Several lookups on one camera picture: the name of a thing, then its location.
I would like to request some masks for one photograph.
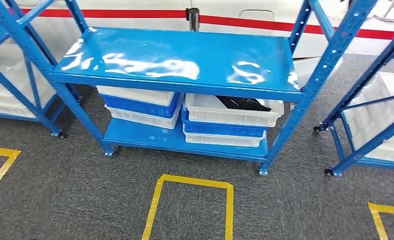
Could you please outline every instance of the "shelf top surface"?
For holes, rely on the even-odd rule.
[[[53,76],[299,92],[286,37],[90,27]]]
[[[179,118],[175,129],[163,129],[156,126],[112,118],[105,132],[104,140],[115,143],[132,143],[138,147],[168,149],[172,151],[193,150],[198,152],[218,152],[235,155],[264,157],[267,154],[265,140],[258,147],[226,146],[214,144],[188,143]]]

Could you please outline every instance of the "black object in crate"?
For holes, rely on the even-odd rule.
[[[233,96],[216,96],[225,107],[229,109],[251,110],[270,112],[270,107],[263,106],[255,98],[233,97]]]

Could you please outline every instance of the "blue plastic crate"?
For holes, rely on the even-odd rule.
[[[99,94],[104,99],[105,104],[110,108],[133,111],[158,117],[172,118],[178,104],[179,93],[173,95],[169,106],[161,106],[143,101],[124,99],[121,97]]]
[[[184,124],[184,130],[186,133],[216,134],[216,135],[261,138],[263,136],[264,131],[267,130],[267,127],[263,127],[263,126],[190,121],[188,119],[188,115],[189,112],[186,109],[185,104],[183,104],[181,117],[182,117],[182,122]]]

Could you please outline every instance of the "floor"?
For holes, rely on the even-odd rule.
[[[0,240],[140,239],[163,173],[232,184],[237,240],[379,239],[368,202],[394,206],[394,170],[352,167],[327,177],[323,169],[337,163],[332,137],[312,133],[374,60],[344,58],[266,177],[255,163],[161,150],[123,147],[104,157],[68,110],[57,121],[65,140],[37,123],[0,119],[0,147],[21,150],[0,181]],[[394,72],[394,61],[386,70]],[[104,130],[110,114],[102,99],[81,90]],[[224,189],[166,182],[150,239],[224,239],[225,205]],[[381,218],[394,240],[394,214]]]

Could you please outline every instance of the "shelving unit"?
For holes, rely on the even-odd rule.
[[[356,82],[351,90],[343,97],[338,105],[332,110],[328,117],[319,125],[314,127],[316,132],[330,130],[334,138],[334,142],[338,151],[338,157],[340,162],[331,168],[325,169],[325,174],[328,176],[341,176],[342,171],[353,166],[369,166],[369,167],[380,167],[380,168],[391,168],[394,169],[394,160],[391,159],[377,159],[368,157],[367,155],[378,148],[380,145],[386,143],[389,139],[394,136],[394,122],[389,126],[385,127],[376,136],[368,140],[362,146],[355,147],[355,139],[353,138],[354,132],[352,132],[351,126],[348,119],[346,119],[346,110],[357,109],[365,106],[373,106],[378,103],[386,103],[394,101],[394,95],[382,97],[380,99],[369,100],[367,102],[356,102],[354,99],[358,98],[363,93],[366,86],[371,83],[372,78],[378,73],[382,66],[386,65],[392,58],[394,58],[394,39],[385,48],[385,50],[379,55],[379,57],[373,62],[368,70],[362,75],[362,77]],[[377,118],[381,118],[379,121],[384,121],[388,116],[376,115]],[[345,133],[351,146],[351,153],[345,156],[340,138],[335,128],[335,121],[341,119],[344,125]]]
[[[290,37],[88,27],[76,1],[66,0],[82,36],[54,69],[21,24],[51,2],[44,1],[18,22],[0,3],[0,24],[50,79],[107,156],[114,152],[111,145],[165,149],[260,162],[259,173],[266,175],[376,0],[355,2],[336,31],[318,1],[305,0]],[[301,89],[292,54],[312,11],[329,45]],[[113,118],[103,135],[64,83],[283,100],[295,107],[269,147],[266,141],[252,148],[186,143],[180,120],[168,130]]]
[[[45,46],[44,42],[39,37],[39,35],[35,31],[35,29],[32,27],[32,25],[29,24],[30,21],[36,15],[33,14],[33,12],[32,12],[32,13],[26,14],[27,16],[25,17],[23,15],[22,11],[20,10],[20,8],[18,7],[18,5],[14,2],[14,0],[6,0],[6,3],[8,6],[10,6],[10,8],[12,10],[12,14],[10,15],[10,17],[14,21],[17,20],[22,24],[23,29],[25,31],[27,31],[27,32],[25,32],[26,36],[31,41],[31,44],[34,45],[38,51],[41,52],[42,56],[44,56],[44,60],[46,61],[46,64],[51,66],[51,68],[53,66],[57,65],[57,61],[54,59],[54,57],[52,56],[49,49]],[[0,45],[3,44],[9,37],[10,37],[9,33],[5,30],[5,28],[3,26],[0,25]],[[9,81],[9,79],[7,79],[7,77],[4,76],[1,72],[0,72],[0,83],[14,97],[16,97],[30,111],[30,113],[23,114],[23,115],[15,115],[15,114],[5,114],[5,113],[0,112],[0,118],[23,120],[23,121],[25,120],[25,121],[29,121],[29,122],[41,123],[51,131],[52,136],[58,137],[58,138],[66,137],[66,134],[63,133],[54,124],[54,121],[57,119],[58,115],[61,113],[61,111],[65,107],[64,102],[61,102],[56,107],[56,109],[53,111],[53,113],[50,117],[46,116],[50,107],[53,105],[54,101],[57,99],[57,94],[54,94],[50,98],[50,100],[45,103],[44,106],[41,106],[40,97],[38,94],[38,89],[37,89],[35,77],[33,74],[30,58],[27,55],[24,55],[24,61],[26,64],[26,70],[27,70],[27,74],[29,77],[29,81],[30,81],[30,87],[31,87],[31,90],[33,93],[33,99],[34,99],[33,102],[31,102],[25,95],[23,95],[22,92],[19,89],[17,89],[13,85],[13,83],[11,83]],[[71,95],[73,95],[77,101],[79,101],[81,97],[76,92],[75,88],[71,84],[66,84],[65,86],[68,88],[69,93]]]

